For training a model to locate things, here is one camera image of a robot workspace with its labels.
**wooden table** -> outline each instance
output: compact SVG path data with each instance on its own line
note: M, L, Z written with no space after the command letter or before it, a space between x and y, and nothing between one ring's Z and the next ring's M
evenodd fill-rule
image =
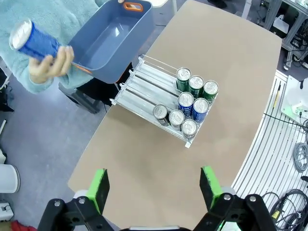
M219 96L189 149L121 106L112 106L80 158L69 187L87 189L107 168L104 215L121 228L194 228L206 212L200 167L231 186L258 128L275 75L281 39L220 9L188 0L147 55L186 66L219 83Z

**can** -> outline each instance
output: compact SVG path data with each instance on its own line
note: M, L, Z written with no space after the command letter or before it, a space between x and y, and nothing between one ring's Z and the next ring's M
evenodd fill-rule
M190 139L192 139L193 137L196 136L197 129L198 129L198 125L192 119L186 119L182 123L183 136L188 140L190 140Z
M180 110L173 110L170 112L169 121L172 128L176 131L181 131L181 125L185 120L184 113Z
M188 90L188 80L192 76L190 69L181 67L177 70L177 88L180 91Z
M218 83L213 80L209 80L204 84L203 97L208 101L208 103L212 103L218 91L219 91Z
M9 44L12 50L24 53L39 61L42 61L47 55L52 55L55 58L60 48L60 43L54 37L38 30L30 19L15 26L10 34Z
M186 117L190 117L193 111L193 96L189 92L182 92L178 98L179 109Z
M193 103L192 119L197 123L202 123L209 109L209 104L206 99L199 98Z
M168 109L162 104L158 104L153 108L153 115L158 120L158 122L166 127L169 125L168 121Z
M202 96L204 80L200 76L192 76L188 80L188 92L193 95L195 99Z

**can dispenser rack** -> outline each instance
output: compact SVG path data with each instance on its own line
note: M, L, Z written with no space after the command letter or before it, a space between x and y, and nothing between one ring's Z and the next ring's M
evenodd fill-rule
M195 137L190 140L186 139L181 131L176 131L171 126L162 126L154 117L153 108L157 104L163 104L167 107L169 112L178 109L178 97L182 91L178 90L176 87L177 68L149 56L141 56L138 58L139 63L136 68L129 71L130 76L126 83L120 84L121 90L115 99L111 99L112 104L119 104L152 124L171 133L185 141L185 147L189 148L202 124L206 121L206 118L204 122L198 124L197 133ZM207 113L209 113L214 102L215 100L210 104Z

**blue soda can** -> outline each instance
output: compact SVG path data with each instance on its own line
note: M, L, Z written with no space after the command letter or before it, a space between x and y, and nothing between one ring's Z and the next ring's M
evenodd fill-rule
M55 58L60 48L60 43L54 37L38 30L30 19L16 25L10 34L9 43L13 50L39 61L47 55Z
M202 123L209 109L208 101L204 98L196 99L193 103L192 119L197 123Z
M179 109L186 117L190 117L193 111L193 96L189 92L182 92L178 98Z

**fingers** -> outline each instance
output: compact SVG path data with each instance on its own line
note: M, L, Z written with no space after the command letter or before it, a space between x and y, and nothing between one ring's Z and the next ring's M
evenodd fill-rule
M57 58L55 59L53 65L49 69L48 75L50 77L60 76L63 64L65 62L65 58L66 58L65 48L60 47L57 53Z
M29 65L30 66L38 66L39 65L39 60L29 56Z
M30 58L29 59L29 68L31 69L31 74L34 76L45 76L48 72L49 67L52 63L53 57L51 55L47 55L43 61L39 64L39 61Z
M59 76L63 76L67 73L68 69L71 67L71 62L74 59L74 51L72 47L66 47L65 53L66 53L65 62L63 64L63 67L61 69Z

